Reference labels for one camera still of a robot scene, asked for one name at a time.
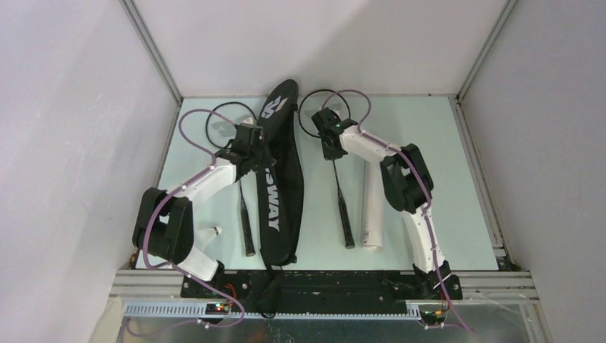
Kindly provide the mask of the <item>black racket bag crossway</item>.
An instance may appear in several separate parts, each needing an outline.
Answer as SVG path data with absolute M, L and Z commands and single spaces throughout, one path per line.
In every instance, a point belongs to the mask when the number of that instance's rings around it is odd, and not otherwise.
M 254 309 L 265 319 L 277 313 L 282 267 L 297 261 L 304 204 L 304 177 L 294 134 L 299 85 L 286 79 L 269 94 L 257 124 L 263 129 L 273 165 L 256 173 L 259 238 L 267 280 Z

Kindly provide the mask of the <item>badminton racket black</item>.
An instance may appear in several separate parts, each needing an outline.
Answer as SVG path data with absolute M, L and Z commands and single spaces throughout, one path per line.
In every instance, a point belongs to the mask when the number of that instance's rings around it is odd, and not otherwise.
M 312 138 L 317 138 L 317 139 L 320 138 L 319 135 L 312 134 L 304 128 L 304 125 L 302 124 L 301 113 L 302 113 L 302 109 L 303 109 L 305 101 L 311 95 L 318 94 L 321 92 L 334 92 L 334 90 L 333 89 L 316 89 L 314 91 L 309 92 L 307 95 L 304 96 L 303 100 L 301 100 L 301 103 L 297 110 L 297 121 L 299 123 L 299 127 L 302 129 L 302 131 L 307 136 L 310 136 Z M 344 195 L 342 193 L 342 189 L 341 189 L 341 186 L 339 183 L 338 172 L 337 172 L 337 165 L 334 160 L 332 160 L 332 167 L 333 167 L 333 172 L 334 172 L 335 183 L 337 186 L 337 203 L 338 203 L 338 207 L 339 207 L 339 215 L 340 215 L 340 219 L 341 219 L 341 223 L 342 223 L 342 230 L 343 230 L 343 235 L 344 235 L 344 246 L 346 249 L 353 249 L 353 248 L 355 248 L 355 243 L 354 243 L 353 233 L 352 233 L 351 224 L 350 224 L 350 220 L 349 220 L 347 203 L 346 203 Z
M 212 111 L 219 112 L 221 109 L 226 109 L 228 106 L 240 106 L 246 109 L 246 114 L 237 116 L 231 119 L 235 124 L 240 124 L 241 121 L 248 117 L 252 117 L 257 121 L 257 115 L 252 108 L 240 101 L 227 101 L 215 106 Z M 235 137 L 235 125 L 230 124 L 225 119 L 209 114 L 204 124 L 204 133 L 208 142 L 217 149 L 226 149 L 231 145 L 231 140 Z M 244 243 L 244 254 L 246 257 L 253 257 L 256 254 L 254 248 L 254 240 L 252 237 L 252 228 L 250 224 L 249 211 L 247 202 L 244 198 L 242 180 L 237 182 L 239 190 L 239 214 L 242 228 L 242 238 Z

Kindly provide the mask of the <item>white shuttlecock tube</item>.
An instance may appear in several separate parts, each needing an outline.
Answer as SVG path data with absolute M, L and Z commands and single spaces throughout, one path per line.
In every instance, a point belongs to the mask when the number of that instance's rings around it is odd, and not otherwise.
M 365 164 L 362 248 L 368 252 L 380 252 L 383 248 L 383 185 L 377 165 Z

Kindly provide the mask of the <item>shuttlecock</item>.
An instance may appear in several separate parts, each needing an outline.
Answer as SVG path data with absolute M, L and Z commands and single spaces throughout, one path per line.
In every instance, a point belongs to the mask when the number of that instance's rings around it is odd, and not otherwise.
M 215 238 L 222 233 L 221 227 L 210 227 L 203 229 L 196 229 L 194 232 L 194 244 L 200 249 L 204 249 L 210 244 Z

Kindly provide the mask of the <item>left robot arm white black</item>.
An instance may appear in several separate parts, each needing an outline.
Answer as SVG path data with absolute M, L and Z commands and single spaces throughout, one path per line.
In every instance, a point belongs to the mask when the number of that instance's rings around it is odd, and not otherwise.
M 212 298 L 223 294 L 226 279 L 217 273 L 222 263 L 206 255 L 203 246 L 221 231 L 198 229 L 195 209 L 244 175 L 274 163 L 260 126 L 238 124 L 235 129 L 231 144 L 213 153 L 203 170 L 173 189 L 150 187 L 143 193 L 132 234 L 136 248 L 199 279 L 198 288 Z

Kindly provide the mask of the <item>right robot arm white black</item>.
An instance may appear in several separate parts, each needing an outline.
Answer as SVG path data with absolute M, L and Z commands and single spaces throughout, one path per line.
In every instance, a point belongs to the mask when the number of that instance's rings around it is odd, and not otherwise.
M 434 183 L 419 147 L 390 144 L 329 108 L 313 114 L 312 121 L 326 160 L 354 154 L 379 169 L 384 197 L 401 214 L 412 243 L 418 294 L 450 299 L 455 278 L 437 239 L 431 213 Z

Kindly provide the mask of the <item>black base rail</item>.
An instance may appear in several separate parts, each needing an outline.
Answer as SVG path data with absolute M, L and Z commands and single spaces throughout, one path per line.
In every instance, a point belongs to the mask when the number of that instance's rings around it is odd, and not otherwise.
M 231 270 L 210 284 L 235 296 L 249 314 L 374 315 L 409 314 L 410 301 L 441 301 L 444 290 L 461 300 L 458 276 L 445 272 L 443 279 L 395 270 Z

